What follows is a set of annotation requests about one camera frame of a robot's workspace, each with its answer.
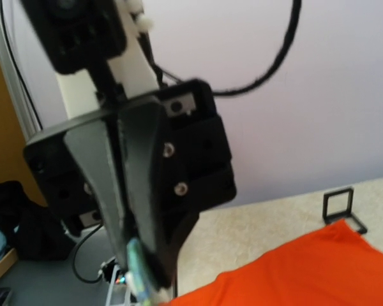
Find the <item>black case with teal brooch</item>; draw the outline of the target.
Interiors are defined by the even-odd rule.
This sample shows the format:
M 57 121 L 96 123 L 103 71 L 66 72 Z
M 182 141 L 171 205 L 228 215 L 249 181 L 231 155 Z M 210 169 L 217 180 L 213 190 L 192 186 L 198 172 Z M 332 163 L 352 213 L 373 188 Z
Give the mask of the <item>black case with teal brooch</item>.
M 333 197 L 340 196 L 343 194 L 347 194 L 346 208 L 338 212 L 329 213 L 328 212 L 329 200 Z M 352 211 L 353 199 L 354 199 L 353 187 L 346 187 L 343 189 L 338 189 L 335 191 L 330 191 L 328 193 L 325 193 L 323 195 L 323 202 L 322 202 L 322 220 L 324 221 L 324 224 L 327 226 L 341 219 L 350 219 L 350 220 L 353 220 L 355 224 L 358 226 L 357 232 L 360 235 L 367 234 L 368 228 L 364 225 L 363 222 L 361 222 L 361 220 Z

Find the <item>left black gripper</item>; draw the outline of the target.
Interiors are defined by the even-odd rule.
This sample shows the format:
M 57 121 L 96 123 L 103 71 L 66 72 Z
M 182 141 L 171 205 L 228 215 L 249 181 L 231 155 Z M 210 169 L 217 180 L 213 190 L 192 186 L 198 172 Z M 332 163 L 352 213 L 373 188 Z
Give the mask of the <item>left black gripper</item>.
M 131 105 L 119 114 L 118 131 L 131 242 L 140 250 L 151 283 L 160 289 L 172 285 L 163 215 L 201 212 L 227 203 L 235 198 L 236 185 L 210 86 L 193 79 L 154 96 L 166 111 L 154 101 Z M 85 191 L 84 177 L 63 139 L 70 129 L 100 119 L 117 119 L 117 110 L 93 111 L 48 128 L 34 135 L 23 151 L 49 208 L 75 236 L 99 223 L 100 211 Z M 164 169 L 169 126 L 168 142 L 179 164 Z

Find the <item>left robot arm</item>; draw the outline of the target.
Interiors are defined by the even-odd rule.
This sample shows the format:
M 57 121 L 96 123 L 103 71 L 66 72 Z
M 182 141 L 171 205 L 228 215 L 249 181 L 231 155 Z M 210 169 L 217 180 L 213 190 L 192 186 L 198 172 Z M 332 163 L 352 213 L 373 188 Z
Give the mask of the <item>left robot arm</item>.
M 128 1 L 23 1 L 66 105 L 94 103 L 34 135 L 24 149 L 40 191 L 72 235 L 99 212 L 117 262 L 141 255 L 155 288 L 169 288 L 201 211 L 236 196 L 232 154 L 210 86 L 163 85 Z

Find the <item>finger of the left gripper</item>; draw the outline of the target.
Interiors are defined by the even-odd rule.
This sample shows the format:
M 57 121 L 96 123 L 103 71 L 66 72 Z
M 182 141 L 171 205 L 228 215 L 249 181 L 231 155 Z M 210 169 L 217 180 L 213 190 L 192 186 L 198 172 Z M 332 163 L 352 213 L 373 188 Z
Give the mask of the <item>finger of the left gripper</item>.
M 109 127 L 102 120 L 92 121 L 69 130 L 64 143 L 98 204 L 117 262 L 127 269 L 128 214 Z

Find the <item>red t-shirt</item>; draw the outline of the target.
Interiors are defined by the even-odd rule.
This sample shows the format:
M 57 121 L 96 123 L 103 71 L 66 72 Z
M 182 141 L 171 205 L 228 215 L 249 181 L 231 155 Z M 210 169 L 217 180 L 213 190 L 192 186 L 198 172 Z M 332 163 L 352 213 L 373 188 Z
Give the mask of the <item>red t-shirt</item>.
M 223 272 L 170 305 L 383 305 L 383 253 L 338 221 Z

